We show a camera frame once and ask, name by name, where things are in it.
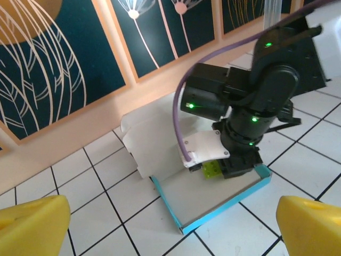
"small yellow-green block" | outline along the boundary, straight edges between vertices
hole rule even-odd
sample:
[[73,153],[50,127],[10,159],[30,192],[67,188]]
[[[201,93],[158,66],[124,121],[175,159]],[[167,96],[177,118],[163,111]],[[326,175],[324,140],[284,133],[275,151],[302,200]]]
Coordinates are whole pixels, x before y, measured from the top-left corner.
[[217,160],[207,162],[202,165],[202,172],[206,179],[210,179],[222,174]]

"white bracket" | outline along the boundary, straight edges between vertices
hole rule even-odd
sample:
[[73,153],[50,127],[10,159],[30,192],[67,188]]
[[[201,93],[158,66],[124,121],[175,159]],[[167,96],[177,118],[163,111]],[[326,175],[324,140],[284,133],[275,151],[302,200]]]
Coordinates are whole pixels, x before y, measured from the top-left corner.
[[197,132],[184,138],[183,141],[185,143],[186,150],[192,159],[190,162],[187,162],[179,148],[181,160],[186,168],[190,168],[209,160],[230,157],[230,152],[224,148],[220,141],[219,131]]

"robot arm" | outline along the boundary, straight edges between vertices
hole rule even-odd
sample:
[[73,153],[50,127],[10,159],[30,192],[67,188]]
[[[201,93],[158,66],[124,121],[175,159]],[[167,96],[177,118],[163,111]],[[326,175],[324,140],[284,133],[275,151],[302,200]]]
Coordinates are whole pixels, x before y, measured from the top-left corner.
[[[262,35],[251,71],[196,64],[186,80],[181,110],[216,121],[212,131],[184,139],[190,171],[216,159],[225,178],[262,164],[263,135],[301,123],[290,99],[341,76],[341,1],[287,20]],[[222,118],[227,109],[232,111]],[[270,128],[278,118],[286,123]]]

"cable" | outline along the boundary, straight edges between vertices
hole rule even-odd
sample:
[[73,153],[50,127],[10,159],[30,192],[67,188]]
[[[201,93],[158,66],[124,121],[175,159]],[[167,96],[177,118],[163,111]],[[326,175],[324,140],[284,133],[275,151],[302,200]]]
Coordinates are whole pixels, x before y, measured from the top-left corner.
[[[284,18],[283,20],[281,20],[280,22],[276,23],[275,25],[273,25],[272,27],[256,34],[253,36],[250,36],[248,38],[245,38],[239,42],[230,44],[228,46],[225,46],[223,48],[220,48],[212,53],[210,53],[209,55],[201,58],[199,61],[197,61],[195,64],[197,63],[204,63],[205,61],[221,54],[224,52],[227,52],[229,50],[235,49],[237,47],[240,47],[244,44],[248,44],[254,40],[257,40],[258,38],[260,38],[262,35],[264,35],[265,33],[267,33],[269,30],[277,27],[278,25],[281,25],[282,23],[287,22],[289,19],[292,19],[293,17],[305,14],[305,13],[309,13],[312,12],[314,9],[317,9],[319,7],[322,7],[326,4],[335,2],[335,1],[339,1],[339,0],[315,0],[314,2],[305,5],[304,7],[302,7],[301,9],[297,10],[296,12],[292,13],[291,15],[287,16],[286,18]],[[174,130],[175,130],[175,136],[177,139],[177,142],[179,144],[180,150],[183,154],[183,156],[185,157],[185,160],[187,162],[189,162],[191,159],[191,157],[189,156],[187,150],[186,150],[186,146],[185,143],[183,141],[183,137],[182,137],[182,133],[181,133],[181,129],[180,129],[180,123],[179,123],[179,117],[178,117],[178,101],[179,101],[179,96],[180,96],[180,92],[181,89],[184,85],[184,83],[186,82],[188,76],[191,74],[191,72],[193,71],[193,68],[195,66],[195,64],[185,73],[185,75],[181,78],[176,91],[175,91],[175,95],[174,95],[174,100],[173,100],[173,125],[174,125]]]

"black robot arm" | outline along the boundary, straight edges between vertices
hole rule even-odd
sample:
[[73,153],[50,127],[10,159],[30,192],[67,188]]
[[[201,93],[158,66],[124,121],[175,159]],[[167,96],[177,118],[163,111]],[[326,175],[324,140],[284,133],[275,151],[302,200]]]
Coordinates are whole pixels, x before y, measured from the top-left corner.
[[[290,99],[325,87],[325,77],[304,17],[288,21],[256,43],[250,71],[199,63],[186,81],[181,110],[216,121],[230,158],[219,159],[225,178],[262,164],[257,144],[266,132],[301,123]],[[231,114],[222,118],[228,108]],[[284,125],[270,128],[278,118]]]

